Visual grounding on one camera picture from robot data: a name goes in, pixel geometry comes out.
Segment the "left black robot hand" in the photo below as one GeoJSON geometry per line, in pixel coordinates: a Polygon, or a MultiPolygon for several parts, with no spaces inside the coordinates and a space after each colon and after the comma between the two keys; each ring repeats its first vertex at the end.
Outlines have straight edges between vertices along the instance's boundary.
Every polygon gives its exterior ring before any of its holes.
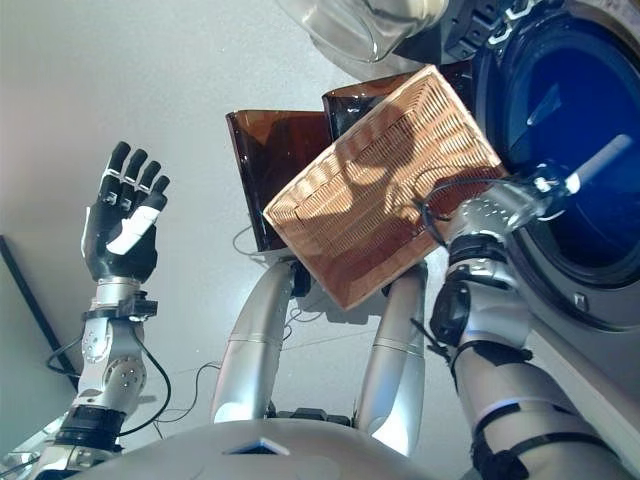
{"type": "Polygon", "coordinates": [[[120,141],[87,207],[81,254],[94,281],[112,277],[145,283],[157,265],[156,222],[167,205],[170,179],[143,149],[120,141]]]}

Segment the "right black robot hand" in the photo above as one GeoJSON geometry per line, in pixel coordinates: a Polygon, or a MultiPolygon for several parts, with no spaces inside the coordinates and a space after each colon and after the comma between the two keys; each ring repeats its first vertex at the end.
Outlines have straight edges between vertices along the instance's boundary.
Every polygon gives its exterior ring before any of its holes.
{"type": "Polygon", "coordinates": [[[549,221],[560,216],[569,197],[577,195],[591,180],[626,154],[635,141],[627,134],[613,137],[606,145],[569,173],[539,164],[531,176],[539,207],[536,217],[549,221]]]}

